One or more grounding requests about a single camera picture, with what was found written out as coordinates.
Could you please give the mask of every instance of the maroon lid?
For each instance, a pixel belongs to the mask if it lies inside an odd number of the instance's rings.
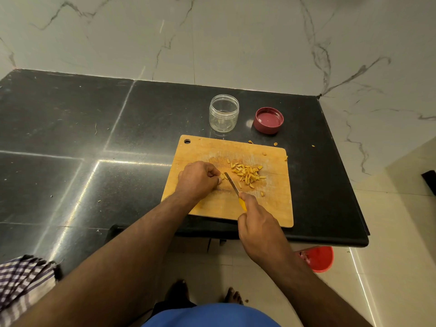
[[[253,125],[256,130],[264,134],[275,134],[283,124],[284,117],[277,109],[265,107],[256,111]]]

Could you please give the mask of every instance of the blue shirt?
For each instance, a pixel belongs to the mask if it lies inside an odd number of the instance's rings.
[[[266,314],[233,303],[199,305],[189,309],[162,311],[151,317],[143,327],[280,327]]]

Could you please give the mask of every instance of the red plastic container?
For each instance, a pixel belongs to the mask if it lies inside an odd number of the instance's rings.
[[[279,131],[285,118],[274,108],[265,107],[256,111],[253,125],[256,130],[264,134],[275,134]]]
[[[332,247],[316,247],[296,252],[296,254],[304,259],[316,273],[325,272],[333,265],[334,254]]]

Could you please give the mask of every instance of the yellow knife handle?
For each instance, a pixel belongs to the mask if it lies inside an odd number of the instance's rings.
[[[241,204],[241,207],[244,209],[245,212],[247,212],[247,208],[245,207],[245,202],[242,198],[239,199],[239,204]]]

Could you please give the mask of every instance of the knife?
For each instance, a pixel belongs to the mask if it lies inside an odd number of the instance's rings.
[[[247,212],[247,208],[245,207],[245,202],[244,202],[244,200],[243,200],[242,198],[239,197],[239,191],[238,191],[238,189],[236,188],[235,183],[232,181],[232,178],[228,175],[227,172],[224,172],[224,174],[225,174],[225,176],[227,177],[227,179],[228,179],[228,181],[230,182],[230,184],[232,185],[233,189],[235,190],[236,195],[237,195],[238,198],[239,198],[239,204],[241,204],[241,207],[244,209],[245,212]]]

